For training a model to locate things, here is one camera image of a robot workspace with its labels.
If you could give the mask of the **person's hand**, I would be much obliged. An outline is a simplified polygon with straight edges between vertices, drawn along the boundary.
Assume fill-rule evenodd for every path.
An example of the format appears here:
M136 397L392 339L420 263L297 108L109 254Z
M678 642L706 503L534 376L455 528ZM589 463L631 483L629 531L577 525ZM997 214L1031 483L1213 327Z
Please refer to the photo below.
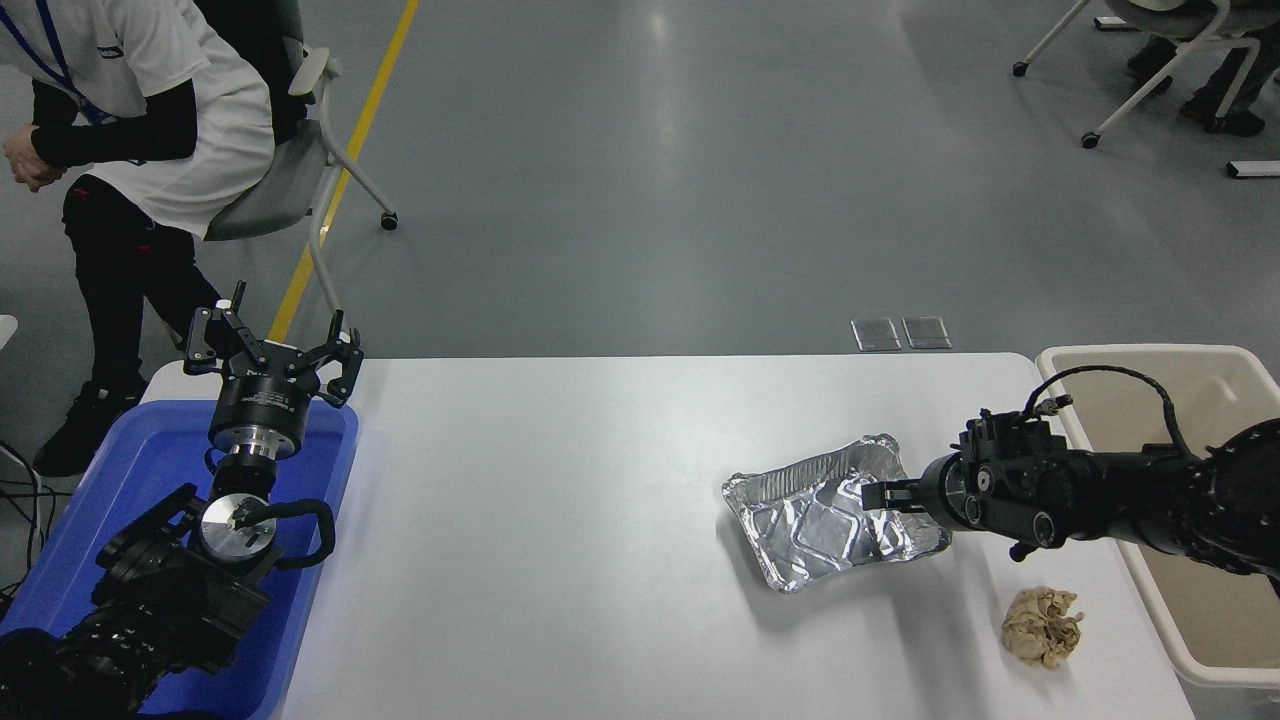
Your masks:
M33 143L36 129L37 126L22 126L3 143L3 154L10 164L13 179L32 193L56 183L67 173L67 168L55 167L37 154Z

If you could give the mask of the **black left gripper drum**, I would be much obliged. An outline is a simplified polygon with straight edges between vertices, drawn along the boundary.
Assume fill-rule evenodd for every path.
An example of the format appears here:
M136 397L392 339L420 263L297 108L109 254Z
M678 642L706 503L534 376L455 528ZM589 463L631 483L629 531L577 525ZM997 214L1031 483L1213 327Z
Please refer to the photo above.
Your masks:
M210 424L210 442L237 443L232 438L234 430L257 427L301 443L311 401L307 389L285 378L248 374L224 379Z

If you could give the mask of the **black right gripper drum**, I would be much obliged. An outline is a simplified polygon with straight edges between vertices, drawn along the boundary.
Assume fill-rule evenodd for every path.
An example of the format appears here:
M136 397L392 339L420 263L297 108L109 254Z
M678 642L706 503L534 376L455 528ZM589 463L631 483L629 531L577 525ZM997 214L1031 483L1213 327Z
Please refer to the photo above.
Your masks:
M960 454L938 457L922 473L920 506L943 528L972 528L964 512L969 496L965 480L965 462Z

